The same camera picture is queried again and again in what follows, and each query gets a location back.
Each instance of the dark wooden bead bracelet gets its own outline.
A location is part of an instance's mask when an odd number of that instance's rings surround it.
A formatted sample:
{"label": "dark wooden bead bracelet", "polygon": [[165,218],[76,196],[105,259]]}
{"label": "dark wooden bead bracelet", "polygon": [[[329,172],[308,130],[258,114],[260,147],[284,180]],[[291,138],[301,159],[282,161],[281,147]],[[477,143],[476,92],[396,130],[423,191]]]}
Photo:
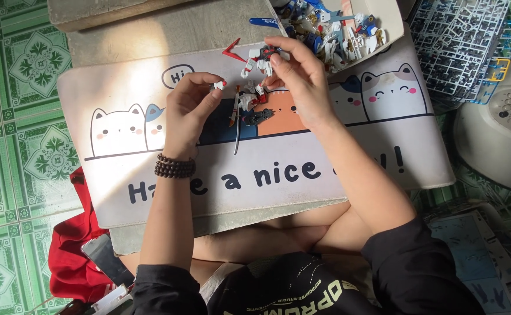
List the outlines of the dark wooden bead bracelet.
{"label": "dark wooden bead bracelet", "polygon": [[189,161],[174,161],[158,154],[154,174],[166,178],[189,178],[195,174],[196,165],[193,159]]}

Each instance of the black shirt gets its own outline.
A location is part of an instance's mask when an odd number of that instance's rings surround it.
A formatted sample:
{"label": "black shirt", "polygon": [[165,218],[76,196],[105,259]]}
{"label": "black shirt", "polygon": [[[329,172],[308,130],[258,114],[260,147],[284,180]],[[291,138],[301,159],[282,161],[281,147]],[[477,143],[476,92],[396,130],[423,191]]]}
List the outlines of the black shirt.
{"label": "black shirt", "polygon": [[484,314],[457,278],[446,243],[420,218],[372,236],[362,255],[372,267],[381,308],[321,259],[292,253],[258,260],[226,277],[206,305],[187,270],[140,265],[134,315]]}

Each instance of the red cloth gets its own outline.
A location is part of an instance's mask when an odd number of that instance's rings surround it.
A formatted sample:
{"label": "red cloth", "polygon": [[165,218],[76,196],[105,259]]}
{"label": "red cloth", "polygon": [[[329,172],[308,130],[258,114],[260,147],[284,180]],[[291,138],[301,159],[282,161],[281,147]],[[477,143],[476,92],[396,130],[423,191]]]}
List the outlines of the red cloth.
{"label": "red cloth", "polygon": [[81,247],[108,231],[98,227],[82,168],[71,174],[71,183],[75,186],[84,213],[53,228],[48,257],[51,270],[49,290],[54,297],[95,303],[113,290],[115,285],[83,254]]}

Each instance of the red v-fin antenna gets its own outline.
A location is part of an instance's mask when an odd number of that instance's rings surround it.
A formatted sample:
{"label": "red v-fin antenna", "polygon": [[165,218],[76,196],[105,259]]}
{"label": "red v-fin antenna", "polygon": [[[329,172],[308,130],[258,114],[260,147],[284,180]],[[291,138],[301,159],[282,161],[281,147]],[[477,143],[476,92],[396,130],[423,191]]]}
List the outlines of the red v-fin antenna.
{"label": "red v-fin antenna", "polygon": [[235,53],[231,53],[230,51],[232,50],[232,48],[234,48],[234,46],[236,46],[236,44],[240,41],[240,39],[236,39],[232,45],[228,46],[228,48],[226,48],[222,53],[224,55],[227,55],[228,57],[232,57],[234,59],[237,59],[239,61],[242,61],[242,62],[246,62],[245,60],[243,60],[240,56],[238,56],[237,54]]}

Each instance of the speech bubble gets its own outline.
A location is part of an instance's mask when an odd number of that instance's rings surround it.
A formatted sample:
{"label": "speech bubble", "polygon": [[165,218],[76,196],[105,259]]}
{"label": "speech bubble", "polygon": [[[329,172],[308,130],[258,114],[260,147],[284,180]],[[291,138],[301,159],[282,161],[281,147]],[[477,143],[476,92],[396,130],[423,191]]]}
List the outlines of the speech bubble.
{"label": "speech bubble", "polygon": [[162,73],[162,84],[168,89],[173,90],[184,75],[191,72],[195,72],[195,70],[188,64],[179,64],[168,68]]}

